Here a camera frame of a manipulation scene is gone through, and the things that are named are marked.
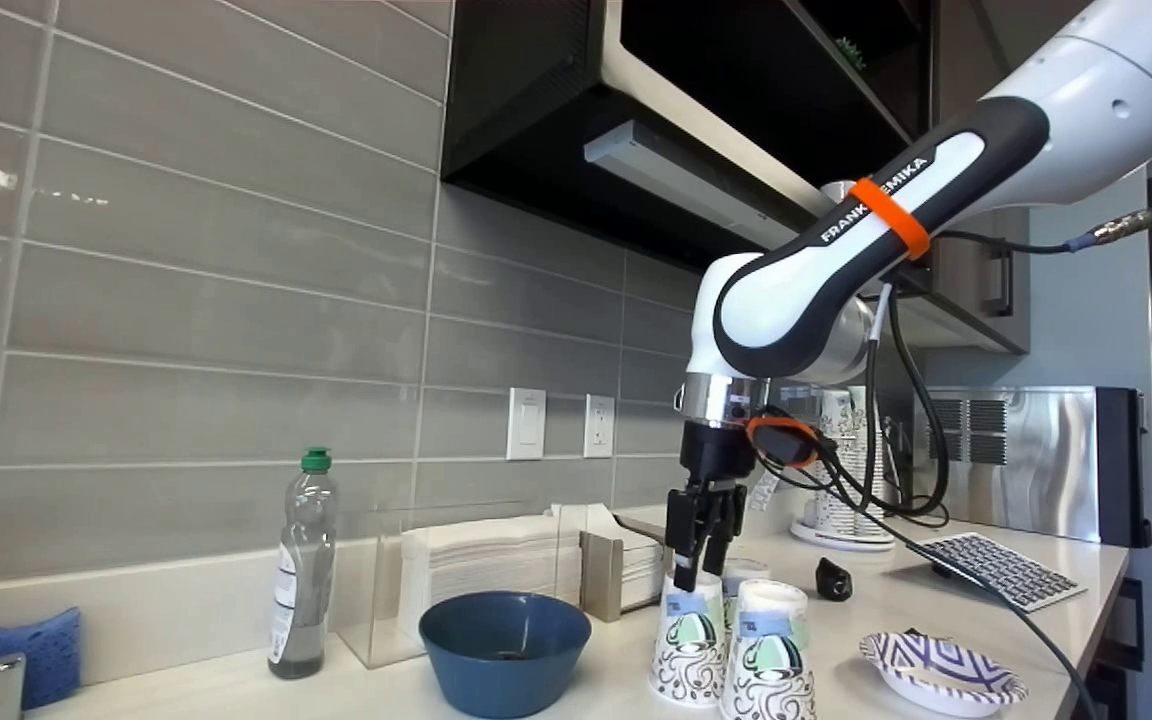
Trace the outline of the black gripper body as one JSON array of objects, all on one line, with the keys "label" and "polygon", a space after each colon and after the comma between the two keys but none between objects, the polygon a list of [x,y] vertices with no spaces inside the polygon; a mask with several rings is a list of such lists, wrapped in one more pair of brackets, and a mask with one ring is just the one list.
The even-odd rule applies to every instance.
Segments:
[{"label": "black gripper body", "polygon": [[684,425],[682,465],[687,479],[667,490],[667,545],[695,551],[703,539],[741,531],[741,479],[752,472],[745,429]]}]

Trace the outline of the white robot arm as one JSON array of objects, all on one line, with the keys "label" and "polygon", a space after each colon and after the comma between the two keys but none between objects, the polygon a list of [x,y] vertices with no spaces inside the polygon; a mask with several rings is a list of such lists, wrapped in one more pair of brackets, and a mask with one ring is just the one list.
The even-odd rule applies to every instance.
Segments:
[{"label": "white robot arm", "polygon": [[745,392],[853,381],[861,287],[923,260],[957,219],[1068,202],[1152,158],[1152,0],[1090,0],[1021,69],[939,120],[771,250],[703,266],[684,365],[684,487],[667,490],[673,585],[722,574],[752,467]]}]

